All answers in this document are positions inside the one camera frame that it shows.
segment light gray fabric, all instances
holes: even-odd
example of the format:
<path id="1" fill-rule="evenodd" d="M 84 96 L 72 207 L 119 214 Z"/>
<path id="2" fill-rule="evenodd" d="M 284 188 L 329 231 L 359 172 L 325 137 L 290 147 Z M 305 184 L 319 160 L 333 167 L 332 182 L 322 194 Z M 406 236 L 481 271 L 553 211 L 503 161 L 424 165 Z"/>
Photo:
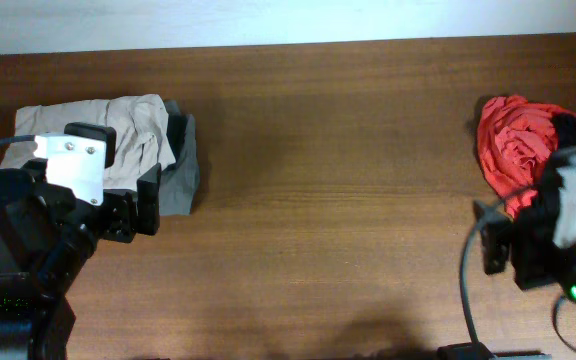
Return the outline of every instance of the light gray fabric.
<path id="1" fill-rule="evenodd" d="M 25 107 L 17 110 L 15 135 L 63 132 L 71 122 L 110 126 L 117 132 L 115 163 L 104 172 L 105 189 L 137 190 L 137 179 L 157 162 L 162 169 L 175 163 L 166 137 L 168 113 L 159 95 Z M 34 149 L 34 143 L 11 145 L 1 168 L 22 167 Z"/>
<path id="2" fill-rule="evenodd" d="M 159 188 L 159 215 L 190 215 L 192 199 L 199 188 L 199 163 L 197 162 L 197 141 L 195 139 L 195 118 L 187 115 L 188 123 L 184 136 L 184 146 L 177 161 L 176 169 L 161 174 Z"/>

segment brown wooden tabletop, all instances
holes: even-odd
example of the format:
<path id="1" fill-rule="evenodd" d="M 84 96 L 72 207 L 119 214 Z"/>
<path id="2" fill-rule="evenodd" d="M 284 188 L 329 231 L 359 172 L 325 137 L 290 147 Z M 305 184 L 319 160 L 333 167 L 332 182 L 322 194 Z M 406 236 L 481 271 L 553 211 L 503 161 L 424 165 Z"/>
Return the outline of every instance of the brown wooden tabletop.
<path id="1" fill-rule="evenodd" d="M 157 236 L 100 243 L 68 294 L 72 359 L 433 350 L 468 340 L 459 253 L 494 199 L 477 109 L 576 111 L 576 35 L 2 56 L 0 137 L 21 106 L 146 93 L 195 115 L 200 191 Z M 557 287 L 486 277 L 478 247 L 469 279 L 489 348 L 576 358 Z M 562 327 L 576 344 L 573 306 Z"/>

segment white wall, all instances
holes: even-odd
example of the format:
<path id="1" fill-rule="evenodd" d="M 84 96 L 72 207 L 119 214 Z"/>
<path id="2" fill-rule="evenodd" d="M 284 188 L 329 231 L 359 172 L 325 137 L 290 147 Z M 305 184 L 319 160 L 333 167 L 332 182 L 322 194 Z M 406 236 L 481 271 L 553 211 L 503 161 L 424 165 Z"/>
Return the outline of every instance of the white wall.
<path id="1" fill-rule="evenodd" d="M 0 54 L 576 32 L 576 0 L 0 0 Z"/>

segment red cloth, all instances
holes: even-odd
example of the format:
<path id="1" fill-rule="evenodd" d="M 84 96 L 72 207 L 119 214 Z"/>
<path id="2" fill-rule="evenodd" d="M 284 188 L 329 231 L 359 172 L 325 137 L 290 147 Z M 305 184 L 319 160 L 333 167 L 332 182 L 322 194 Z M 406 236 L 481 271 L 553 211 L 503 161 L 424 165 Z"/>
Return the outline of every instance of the red cloth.
<path id="1" fill-rule="evenodd" d="M 529 103 L 513 95 L 490 99 L 477 129 L 477 151 L 486 181 L 504 197 L 539 180 L 550 154 L 557 150 L 553 115 L 568 113 L 560 106 Z M 516 217 L 530 206 L 536 191 L 529 190 L 506 202 L 506 212 Z"/>

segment cable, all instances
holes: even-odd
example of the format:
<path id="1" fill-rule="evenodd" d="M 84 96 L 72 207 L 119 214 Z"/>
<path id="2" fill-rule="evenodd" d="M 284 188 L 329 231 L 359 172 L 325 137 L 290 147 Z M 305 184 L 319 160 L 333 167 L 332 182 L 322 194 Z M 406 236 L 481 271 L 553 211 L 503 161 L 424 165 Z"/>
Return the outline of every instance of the cable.
<path id="1" fill-rule="evenodd" d="M 567 300 L 568 298 L 565 295 L 561 295 L 555 301 L 555 304 L 552 307 L 552 327 L 555 329 L 555 334 L 557 334 L 559 340 L 561 340 L 561 342 L 564 343 L 568 349 L 572 350 L 576 354 L 576 347 L 564 339 L 564 337 L 559 332 L 559 310 L 561 310 L 561 305 L 563 305 Z"/>
<path id="2" fill-rule="evenodd" d="M 487 208 L 484 215 L 475 223 L 472 230 L 466 237 L 466 243 L 464 244 L 464 249 L 461 253 L 461 263 L 459 264 L 459 291 L 461 293 L 461 306 L 464 309 L 464 318 L 466 319 L 466 326 L 468 327 L 468 335 L 470 335 L 470 341 L 472 343 L 478 343 L 479 338 L 477 338 L 477 330 L 475 329 L 475 322 L 472 318 L 472 312 L 470 311 L 470 301 L 468 300 L 468 284 L 466 283 L 466 268 L 468 266 L 468 254 L 470 249 L 475 242 L 475 237 L 477 233 L 483 230 L 484 226 L 488 223 L 490 217 L 495 213 L 497 208 L 505 204 L 506 201 L 512 199 L 513 197 L 524 193 L 527 190 L 532 189 L 534 186 L 529 185 L 523 187 L 517 191 L 514 191 L 510 195 L 507 195 L 494 203 L 491 207 Z"/>
<path id="3" fill-rule="evenodd" d="M 24 141 L 34 141 L 35 135 L 20 135 L 20 136 L 13 136 L 5 139 L 0 139 L 0 146 L 9 145 L 12 143 L 17 142 L 24 142 Z"/>

